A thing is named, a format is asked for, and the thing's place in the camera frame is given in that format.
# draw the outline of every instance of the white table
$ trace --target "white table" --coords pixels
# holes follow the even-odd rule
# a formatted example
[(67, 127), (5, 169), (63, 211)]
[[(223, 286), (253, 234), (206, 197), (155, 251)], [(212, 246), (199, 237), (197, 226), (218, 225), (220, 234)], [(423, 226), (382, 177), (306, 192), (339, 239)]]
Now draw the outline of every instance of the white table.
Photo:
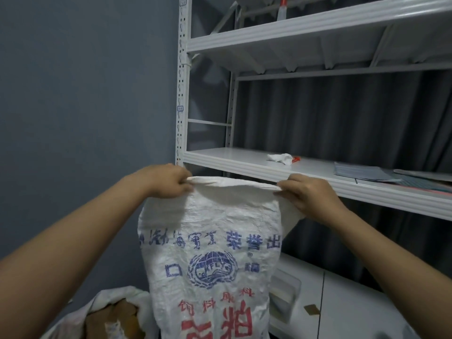
[[(407, 339), (408, 324), (381, 292), (281, 254), (278, 269), (302, 282), (289, 324), (271, 317), (280, 339)], [(320, 315), (308, 315), (315, 304)]]

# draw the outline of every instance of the hand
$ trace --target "hand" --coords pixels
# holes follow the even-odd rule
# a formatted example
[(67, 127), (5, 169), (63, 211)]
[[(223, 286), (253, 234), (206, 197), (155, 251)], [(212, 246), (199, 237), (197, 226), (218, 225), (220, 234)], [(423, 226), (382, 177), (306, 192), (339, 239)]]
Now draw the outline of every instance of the hand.
[(278, 195), (291, 201), (308, 218), (324, 225), (332, 226), (338, 217), (350, 212), (324, 179), (292, 174), (277, 185), (282, 189)]
[(150, 165), (129, 176), (144, 188), (146, 198), (176, 198), (193, 191), (193, 186), (185, 182), (191, 172), (171, 163)]

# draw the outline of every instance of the shelf underside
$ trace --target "shelf underside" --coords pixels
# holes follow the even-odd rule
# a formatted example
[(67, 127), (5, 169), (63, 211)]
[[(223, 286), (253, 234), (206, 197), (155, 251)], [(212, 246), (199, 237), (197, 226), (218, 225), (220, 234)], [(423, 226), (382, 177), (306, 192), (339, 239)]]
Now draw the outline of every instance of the shelf underside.
[(448, 69), (452, 0), (377, 1), (190, 39), (187, 51), (248, 76), (425, 63)]
[(290, 174), (326, 179), (339, 196), (452, 221), (452, 195), (334, 175), (331, 161), (302, 158), (291, 166), (267, 160), (268, 152), (217, 148), (184, 152), (184, 163), (278, 182)]

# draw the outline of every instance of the blue-gray wall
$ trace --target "blue-gray wall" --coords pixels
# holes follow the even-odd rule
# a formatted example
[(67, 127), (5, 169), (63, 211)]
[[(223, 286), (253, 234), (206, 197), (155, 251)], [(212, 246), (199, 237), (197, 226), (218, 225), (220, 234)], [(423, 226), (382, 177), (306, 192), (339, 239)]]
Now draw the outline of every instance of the blue-gray wall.
[[(0, 258), (174, 161), (177, 23), (178, 0), (0, 0)], [(136, 233), (137, 212), (63, 313), (148, 289)]]

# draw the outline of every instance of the globe logo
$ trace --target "globe logo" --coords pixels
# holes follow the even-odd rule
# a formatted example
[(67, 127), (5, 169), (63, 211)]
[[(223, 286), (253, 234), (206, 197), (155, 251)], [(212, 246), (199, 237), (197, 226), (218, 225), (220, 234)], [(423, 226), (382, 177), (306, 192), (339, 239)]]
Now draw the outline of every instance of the globe logo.
[(192, 284), (210, 289), (217, 283), (234, 281), (238, 269), (237, 261), (229, 252), (213, 251), (194, 256), (187, 275)]

